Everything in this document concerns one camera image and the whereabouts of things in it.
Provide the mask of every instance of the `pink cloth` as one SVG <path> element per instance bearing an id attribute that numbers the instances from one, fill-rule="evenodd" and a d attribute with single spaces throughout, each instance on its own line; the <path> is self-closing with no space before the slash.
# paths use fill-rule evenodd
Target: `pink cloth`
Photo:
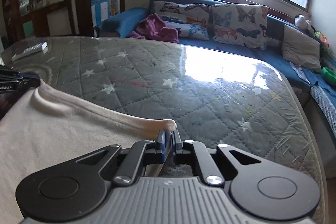
<path id="1" fill-rule="evenodd" d="M 136 32 L 131 32 L 130 37 L 172 43 L 179 42 L 177 29 L 167 28 L 166 23 L 157 14 L 149 15 L 141 21 L 136 28 Z"/>

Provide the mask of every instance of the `wooden cabinet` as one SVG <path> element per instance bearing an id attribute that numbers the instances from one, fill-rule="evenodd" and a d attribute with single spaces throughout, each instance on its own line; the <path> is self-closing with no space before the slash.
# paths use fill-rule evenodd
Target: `wooden cabinet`
<path id="1" fill-rule="evenodd" d="M 71 34 L 75 35 L 71 0 L 47 5 L 46 0 L 2 0 L 8 41 L 11 44 L 26 37 L 50 36 L 47 14 L 67 8 Z"/>

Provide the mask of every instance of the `green toy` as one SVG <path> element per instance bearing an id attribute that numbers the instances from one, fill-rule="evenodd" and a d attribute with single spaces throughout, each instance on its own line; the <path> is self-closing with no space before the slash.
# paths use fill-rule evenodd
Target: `green toy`
<path id="1" fill-rule="evenodd" d="M 332 70 L 324 67 L 322 69 L 322 75 L 326 82 L 328 82 L 330 85 L 336 86 L 336 74 Z"/>

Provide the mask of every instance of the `blue cabinet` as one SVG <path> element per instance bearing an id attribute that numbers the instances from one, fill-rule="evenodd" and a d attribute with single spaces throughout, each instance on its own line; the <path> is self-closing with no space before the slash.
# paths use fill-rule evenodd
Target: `blue cabinet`
<path id="1" fill-rule="evenodd" d="M 110 0 L 91 0 L 91 13 L 93 26 L 97 26 L 110 15 Z"/>

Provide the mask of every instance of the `white towel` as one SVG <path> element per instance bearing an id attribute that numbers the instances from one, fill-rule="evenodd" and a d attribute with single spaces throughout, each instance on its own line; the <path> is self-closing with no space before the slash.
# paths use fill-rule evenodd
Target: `white towel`
<path id="1" fill-rule="evenodd" d="M 42 81 L 0 121 L 0 224 L 23 219 L 15 190 L 27 175 L 110 144 L 129 148 L 156 139 L 160 129 L 175 130 L 176 123 L 108 110 Z M 158 171 L 153 168 L 151 175 Z"/>

